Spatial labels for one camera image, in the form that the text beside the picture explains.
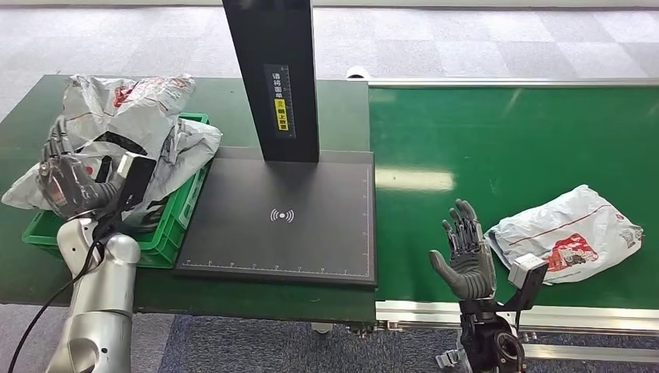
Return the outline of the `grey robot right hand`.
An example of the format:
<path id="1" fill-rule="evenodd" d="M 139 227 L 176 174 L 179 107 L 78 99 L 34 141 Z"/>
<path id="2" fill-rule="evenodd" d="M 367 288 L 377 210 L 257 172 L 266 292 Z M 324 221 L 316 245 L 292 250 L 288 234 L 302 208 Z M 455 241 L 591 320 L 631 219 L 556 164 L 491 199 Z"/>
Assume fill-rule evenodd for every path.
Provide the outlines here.
<path id="1" fill-rule="evenodd" d="M 449 214 L 452 221 L 442 221 L 449 260 L 432 249 L 429 252 L 431 266 L 457 298 L 492 298 L 497 289 L 496 271 L 474 208 L 468 201 L 457 199 Z"/>

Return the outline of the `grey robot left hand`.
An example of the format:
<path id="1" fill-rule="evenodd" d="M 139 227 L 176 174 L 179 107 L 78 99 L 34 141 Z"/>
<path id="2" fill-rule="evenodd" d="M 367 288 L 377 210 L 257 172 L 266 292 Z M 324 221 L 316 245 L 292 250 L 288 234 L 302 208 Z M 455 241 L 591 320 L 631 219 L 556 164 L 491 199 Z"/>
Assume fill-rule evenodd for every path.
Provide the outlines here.
<path id="1" fill-rule="evenodd" d="M 125 178 L 97 183 L 75 153 L 66 119 L 56 118 L 39 157 L 37 185 L 51 210 L 63 219 L 108 211 L 117 203 Z"/>

